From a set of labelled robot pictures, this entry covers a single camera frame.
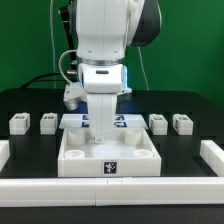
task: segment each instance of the black surface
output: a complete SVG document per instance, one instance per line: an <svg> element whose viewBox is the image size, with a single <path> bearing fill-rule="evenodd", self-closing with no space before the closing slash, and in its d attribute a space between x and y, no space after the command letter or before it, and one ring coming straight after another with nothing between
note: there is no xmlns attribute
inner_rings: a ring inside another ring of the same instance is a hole
<svg viewBox="0 0 224 224"><path fill-rule="evenodd" d="M10 159L0 178L57 177L57 154L62 131L40 135L43 113L68 113L64 90L12 89L0 94L0 139L10 140ZM9 119L20 112L31 114L25 136L9 136ZM76 113L87 113L81 103ZM167 136L153 136L162 157L161 176L216 176L199 157L201 139L224 146L224 112L200 95L190 92L137 91L118 99L117 113L141 113L148 123L152 113L169 121ZM194 121L192 136L178 136L172 128L173 114L187 114ZM113 206L0 208L0 223L223 223L223 205Z"/></svg>

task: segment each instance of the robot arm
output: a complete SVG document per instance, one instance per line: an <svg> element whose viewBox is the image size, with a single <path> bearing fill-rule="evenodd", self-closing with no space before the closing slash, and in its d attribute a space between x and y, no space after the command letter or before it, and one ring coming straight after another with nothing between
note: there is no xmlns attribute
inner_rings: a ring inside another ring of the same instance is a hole
<svg viewBox="0 0 224 224"><path fill-rule="evenodd" d="M146 46L155 39L160 10L157 0L74 0L69 14L90 133L100 143L113 130L117 94L125 92L126 46Z"/></svg>

